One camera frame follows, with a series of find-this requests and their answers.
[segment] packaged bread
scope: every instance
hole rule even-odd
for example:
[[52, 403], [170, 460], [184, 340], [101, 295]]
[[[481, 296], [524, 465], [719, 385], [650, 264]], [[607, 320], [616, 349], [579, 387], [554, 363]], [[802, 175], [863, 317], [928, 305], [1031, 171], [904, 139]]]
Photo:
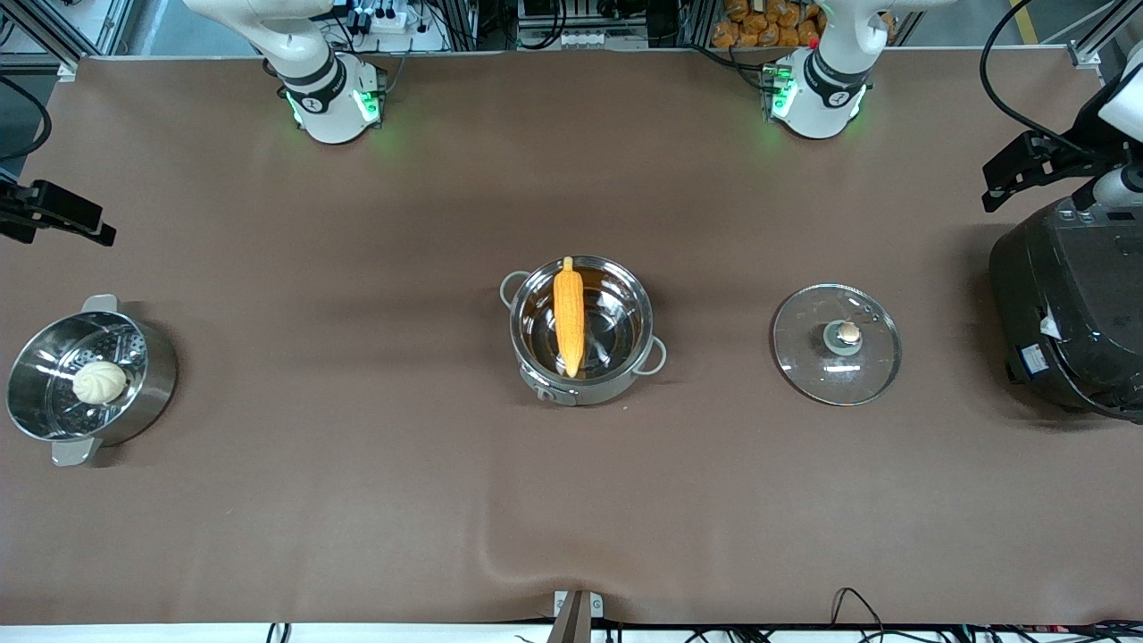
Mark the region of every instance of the packaged bread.
[[738, 40], [738, 25], [730, 21], [721, 21], [711, 32], [711, 47], [728, 49]]
[[759, 47], [774, 47], [778, 43], [778, 25], [770, 24], [758, 34]]
[[798, 43], [802, 47], [808, 46], [814, 40], [817, 40], [817, 25], [814, 21], [802, 21], [798, 25]]
[[750, 2], [748, 0], [722, 0], [722, 8], [726, 9], [726, 17], [740, 23], [742, 18], [750, 15]]
[[758, 35], [759, 33], [766, 31], [769, 23], [766, 22], [766, 16], [762, 14], [750, 14], [742, 19], [742, 33], [752, 33]]
[[893, 14], [889, 11], [881, 14], [881, 19], [885, 21], [885, 26], [889, 27], [889, 40], [892, 41], [897, 35], [897, 22], [893, 19]]
[[798, 31], [793, 29], [778, 30], [778, 47], [797, 47]]
[[770, 0], [766, 3], [766, 19], [770, 24], [777, 23], [778, 26], [792, 27], [798, 24], [799, 17], [801, 17], [801, 7], [793, 2]]

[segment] pot handle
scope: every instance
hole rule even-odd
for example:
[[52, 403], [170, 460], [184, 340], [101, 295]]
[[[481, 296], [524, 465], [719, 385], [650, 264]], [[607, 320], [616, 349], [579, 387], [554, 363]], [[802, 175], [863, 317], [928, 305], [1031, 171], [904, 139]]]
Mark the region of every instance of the pot handle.
[[102, 439], [91, 437], [80, 442], [57, 442], [51, 445], [51, 463], [56, 467], [74, 467], [87, 463], [96, 449], [103, 444]]
[[527, 272], [525, 270], [517, 270], [514, 272], [509, 272], [507, 276], [504, 276], [504, 279], [501, 281], [501, 302], [504, 303], [504, 307], [512, 310], [512, 302], [510, 302], [507, 299], [507, 295], [504, 294], [504, 288], [507, 287], [507, 282], [511, 281], [512, 279], [515, 279], [517, 276], [527, 276], [528, 274], [530, 274], [530, 272]]
[[119, 312], [119, 297], [112, 294], [91, 295], [83, 302], [80, 312]]
[[650, 341], [652, 344], [658, 347], [658, 354], [662, 356], [662, 359], [658, 361], [658, 367], [655, 367], [650, 371], [640, 371], [636, 369], [634, 371], [632, 371], [636, 376], [644, 376], [644, 377], [654, 376], [655, 373], [662, 371], [663, 367], [666, 367], [666, 345], [664, 345], [663, 340], [656, 338], [655, 336], [650, 337]]

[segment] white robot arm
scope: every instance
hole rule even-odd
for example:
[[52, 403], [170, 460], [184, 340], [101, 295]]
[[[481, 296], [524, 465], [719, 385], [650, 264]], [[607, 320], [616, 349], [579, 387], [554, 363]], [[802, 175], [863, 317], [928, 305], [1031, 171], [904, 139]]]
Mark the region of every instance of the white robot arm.
[[334, 53], [307, 18], [333, 0], [184, 0], [191, 10], [237, 31], [270, 61], [298, 124], [322, 143], [345, 143], [381, 124], [385, 72]]
[[1039, 127], [984, 164], [985, 211], [1016, 192], [1074, 176], [1089, 177], [1070, 199], [1079, 211], [1143, 207], [1143, 46], [1080, 108], [1070, 129], [1061, 135]]
[[770, 114], [807, 138], [839, 134], [857, 115], [865, 79], [888, 43], [880, 11], [913, 11], [956, 0], [824, 0], [829, 16], [816, 49], [798, 49], [777, 64], [792, 70], [790, 90], [769, 98]]

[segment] label sticker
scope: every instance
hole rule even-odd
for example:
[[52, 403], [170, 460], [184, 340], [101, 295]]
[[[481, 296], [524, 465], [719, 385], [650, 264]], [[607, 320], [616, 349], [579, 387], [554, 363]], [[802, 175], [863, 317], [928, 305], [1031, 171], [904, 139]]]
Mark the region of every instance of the label sticker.
[[1044, 352], [1040, 351], [1040, 345], [1032, 345], [1020, 349], [1020, 356], [1024, 360], [1024, 368], [1028, 369], [1029, 376], [1034, 376], [1041, 371], [1048, 370], [1048, 361], [1044, 359]]

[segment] yellow corn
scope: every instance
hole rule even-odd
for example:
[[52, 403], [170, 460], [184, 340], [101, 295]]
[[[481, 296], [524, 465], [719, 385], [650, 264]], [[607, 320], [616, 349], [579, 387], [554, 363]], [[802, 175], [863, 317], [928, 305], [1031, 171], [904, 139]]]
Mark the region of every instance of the yellow corn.
[[583, 276], [572, 268], [572, 257], [563, 257], [563, 268], [552, 283], [554, 294], [555, 344], [568, 378], [575, 378], [583, 363]]

